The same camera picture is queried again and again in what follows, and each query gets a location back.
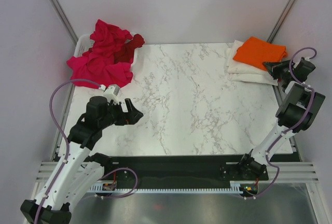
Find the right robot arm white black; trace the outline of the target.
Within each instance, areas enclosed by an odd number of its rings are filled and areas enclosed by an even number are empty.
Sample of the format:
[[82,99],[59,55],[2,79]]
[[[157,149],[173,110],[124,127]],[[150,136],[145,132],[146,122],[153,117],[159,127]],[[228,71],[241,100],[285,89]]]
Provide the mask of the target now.
[[261,179],[281,145],[312,125],[326,98],[306,84],[309,74],[315,70],[309,58],[302,57],[296,63],[263,62],[263,65],[274,79],[281,81],[286,96],[275,114],[276,123],[272,130],[237,164],[238,174],[243,179]]

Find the orange t shirt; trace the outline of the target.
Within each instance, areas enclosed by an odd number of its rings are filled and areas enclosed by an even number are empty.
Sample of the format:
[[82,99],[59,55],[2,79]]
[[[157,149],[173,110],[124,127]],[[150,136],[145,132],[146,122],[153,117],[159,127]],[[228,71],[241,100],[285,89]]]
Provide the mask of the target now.
[[267,71],[263,62],[281,62],[287,56],[285,46],[270,44],[252,36],[237,49],[233,60]]

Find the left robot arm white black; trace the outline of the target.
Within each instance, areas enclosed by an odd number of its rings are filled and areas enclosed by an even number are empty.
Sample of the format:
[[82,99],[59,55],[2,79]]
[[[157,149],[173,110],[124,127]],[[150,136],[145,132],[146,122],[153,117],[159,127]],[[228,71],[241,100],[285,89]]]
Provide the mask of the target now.
[[85,113],[66,136],[65,153],[43,189],[35,199],[23,201],[20,211],[28,223],[69,223],[73,209],[88,189],[114,173],[111,157],[90,154],[102,131],[112,125],[134,125],[142,117],[129,98],[115,103],[104,96],[91,97]]

